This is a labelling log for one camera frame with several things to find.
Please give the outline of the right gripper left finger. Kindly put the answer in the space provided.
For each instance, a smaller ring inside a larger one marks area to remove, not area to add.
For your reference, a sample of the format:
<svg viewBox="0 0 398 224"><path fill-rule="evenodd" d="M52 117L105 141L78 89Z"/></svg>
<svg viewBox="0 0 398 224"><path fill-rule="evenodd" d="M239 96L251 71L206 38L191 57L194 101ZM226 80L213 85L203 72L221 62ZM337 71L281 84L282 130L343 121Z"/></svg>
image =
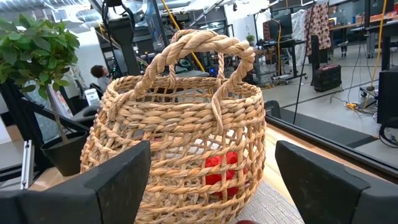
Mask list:
<svg viewBox="0 0 398 224"><path fill-rule="evenodd" d="M150 142L44 191L1 192L1 223L134 223L149 178Z"/></svg>

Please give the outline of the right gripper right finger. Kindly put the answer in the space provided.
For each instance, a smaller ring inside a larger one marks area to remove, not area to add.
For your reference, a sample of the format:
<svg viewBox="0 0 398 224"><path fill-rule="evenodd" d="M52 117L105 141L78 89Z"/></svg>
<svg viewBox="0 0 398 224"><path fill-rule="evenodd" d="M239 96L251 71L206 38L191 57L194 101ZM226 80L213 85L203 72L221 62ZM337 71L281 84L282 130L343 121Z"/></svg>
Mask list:
<svg viewBox="0 0 398 224"><path fill-rule="evenodd" d="M275 159L305 223L397 224L397 185L277 141Z"/></svg>

